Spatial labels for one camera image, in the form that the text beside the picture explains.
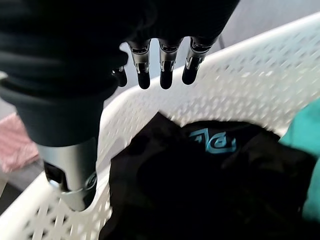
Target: clothes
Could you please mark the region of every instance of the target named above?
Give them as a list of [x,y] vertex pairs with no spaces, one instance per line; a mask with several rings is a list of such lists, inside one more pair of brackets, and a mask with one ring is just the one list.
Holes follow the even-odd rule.
[[111,160],[99,239],[302,239],[315,160],[278,140],[246,122],[180,128],[158,113]]
[[294,117],[280,143],[315,156],[318,161],[312,173],[302,216],[320,223],[320,98],[303,108]]
[[37,146],[28,137],[20,117],[13,113],[0,121],[0,164],[4,173],[39,159]]

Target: black clothing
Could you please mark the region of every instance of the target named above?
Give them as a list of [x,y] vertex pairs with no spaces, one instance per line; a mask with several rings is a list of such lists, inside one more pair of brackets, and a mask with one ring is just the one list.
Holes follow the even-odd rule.
[[316,161],[278,140],[247,122],[181,128],[158,113],[111,160],[99,239],[299,239]]

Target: teal clothing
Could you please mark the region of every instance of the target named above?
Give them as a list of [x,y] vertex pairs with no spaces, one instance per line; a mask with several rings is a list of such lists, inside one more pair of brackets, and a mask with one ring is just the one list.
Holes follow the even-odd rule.
[[320,98],[297,113],[279,142],[303,150],[318,159],[313,169],[302,216],[307,221],[320,223]]

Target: white plastic basket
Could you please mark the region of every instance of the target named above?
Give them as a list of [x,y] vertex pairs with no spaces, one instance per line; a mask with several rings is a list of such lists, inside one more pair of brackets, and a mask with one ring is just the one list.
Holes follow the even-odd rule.
[[161,110],[185,125],[197,120],[247,120],[284,133],[295,113],[320,97],[320,13],[221,50],[202,63],[196,82],[174,71],[169,90],[159,78],[148,90],[133,87],[103,111],[98,187],[93,204],[72,212],[42,173],[0,218],[0,240],[95,240],[110,218],[108,152],[130,143]]

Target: gray floor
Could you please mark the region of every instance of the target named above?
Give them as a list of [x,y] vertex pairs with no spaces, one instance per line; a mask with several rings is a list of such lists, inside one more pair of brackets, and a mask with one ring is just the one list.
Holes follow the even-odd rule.
[[0,197],[0,215],[4,213],[4,211],[11,205],[11,203],[19,197],[22,193],[21,190],[12,186],[11,184],[5,185],[2,193],[2,197]]
[[[219,51],[223,46],[231,46],[318,11],[320,11],[320,0],[240,0],[238,7],[222,32],[222,45],[217,42],[210,52]],[[126,44],[123,44],[121,48],[129,52]],[[178,52],[176,68],[185,64],[187,49],[188,39],[184,39]],[[154,78],[160,74],[159,44],[155,39],[151,42],[150,63],[150,77]],[[118,88],[105,105],[125,89],[137,84],[137,73],[131,57],[129,57],[125,69],[128,77],[127,86]],[[0,119],[14,110],[11,105],[0,100]]]

